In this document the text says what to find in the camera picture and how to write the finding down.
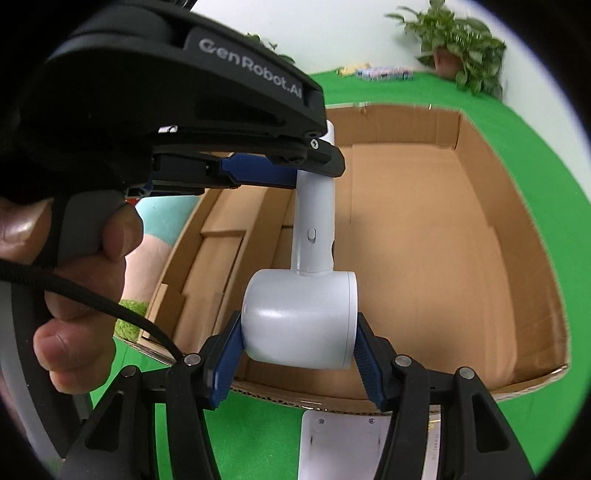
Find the cardboard box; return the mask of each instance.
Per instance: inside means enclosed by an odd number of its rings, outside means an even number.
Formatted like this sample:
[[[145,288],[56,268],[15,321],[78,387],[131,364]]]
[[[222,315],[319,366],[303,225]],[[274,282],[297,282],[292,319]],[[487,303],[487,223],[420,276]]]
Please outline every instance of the cardboard box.
[[[460,112],[400,105],[327,110],[346,159],[336,180],[335,270],[357,275],[377,335],[425,367],[476,370],[495,398],[561,378],[569,337],[553,269],[517,186]],[[295,192],[208,190],[148,318],[198,351],[239,310],[250,277],[289,268]],[[135,346],[167,353],[142,332]],[[353,366],[242,359],[233,388],[305,408],[372,414]]]

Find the finger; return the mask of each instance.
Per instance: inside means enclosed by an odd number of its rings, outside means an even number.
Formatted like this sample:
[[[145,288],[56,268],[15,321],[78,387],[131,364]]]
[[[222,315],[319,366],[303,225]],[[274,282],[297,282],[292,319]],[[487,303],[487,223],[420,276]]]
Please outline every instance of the finger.
[[[0,258],[24,264],[37,258],[49,236],[51,204],[21,206],[0,197]]]
[[[48,371],[62,372],[97,361],[112,343],[115,319],[96,313],[75,322],[52,319],[37,329],[33,348]]]
[[[103,385],[111,373],[111,365],[115,359],[115,342],[91,364],[64,372],[50,372],[49,376],[57,391],[70,395],[88,393]]]
[[[124,258],[113,262],[102,254],[96,254],[73,260],[57,267],[54,272],[108,299],[121,299],[125,283]],[[77,319],[94,312],[86,305],[53,292],[46,292],[45,300],[51,314],[61,320]]]
[[[107,221],[103,230],[103,250],[111,260],[118,260],[138,248],[144,236],[144,223],[137,210],[126,203]]]

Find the green mat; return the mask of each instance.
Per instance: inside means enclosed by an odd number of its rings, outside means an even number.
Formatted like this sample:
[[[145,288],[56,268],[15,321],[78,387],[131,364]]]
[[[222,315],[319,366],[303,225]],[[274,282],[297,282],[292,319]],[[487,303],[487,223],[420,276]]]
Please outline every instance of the green mat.
[[[519,184],[547,244],[566,305],[572,368],[539,392],[501,403],[534,469],[539,471],[570,427],[586,395],[591,374],[591,205],[560,159],[511,110],[496,100],[459,92],[429,74],[407,82],[369,83],[334,73],[314,77],[327,105],[389,102],[463,110],[482,131]],[[118,342],[113,363],[158,368],[158,362]],[[104,390],[93,393],[95,401]],[[230,394],[207,421],[222,478],[295,480],[303,411]],[[158,455],[162,480],[171,478],[163,409],[158,411]]]

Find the teal plush toy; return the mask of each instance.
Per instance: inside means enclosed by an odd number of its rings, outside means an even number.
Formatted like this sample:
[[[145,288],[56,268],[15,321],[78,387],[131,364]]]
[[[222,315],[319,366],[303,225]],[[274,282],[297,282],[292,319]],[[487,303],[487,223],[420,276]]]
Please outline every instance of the teal plush toy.
[[[198,201],[197,196],[171,196],[147,197],[137,203],[144,221],[144,240],[127,256],[121,305],[146,314],[168,256]],[[135,342],[138,334],[137,327],[117,320],[116,336]]]

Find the white hair dryer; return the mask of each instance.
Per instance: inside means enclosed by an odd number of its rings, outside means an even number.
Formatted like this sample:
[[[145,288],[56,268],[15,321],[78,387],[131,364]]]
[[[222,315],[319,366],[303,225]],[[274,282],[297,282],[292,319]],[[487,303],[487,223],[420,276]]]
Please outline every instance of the white hair dryer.
[[[324,140],[335,144],[328,122]],[[290,270],[260,270],[246,288],[242,334],[250,358],[349,368],[357,329],[355,273],[334,271],[335,180],[298,171]]]

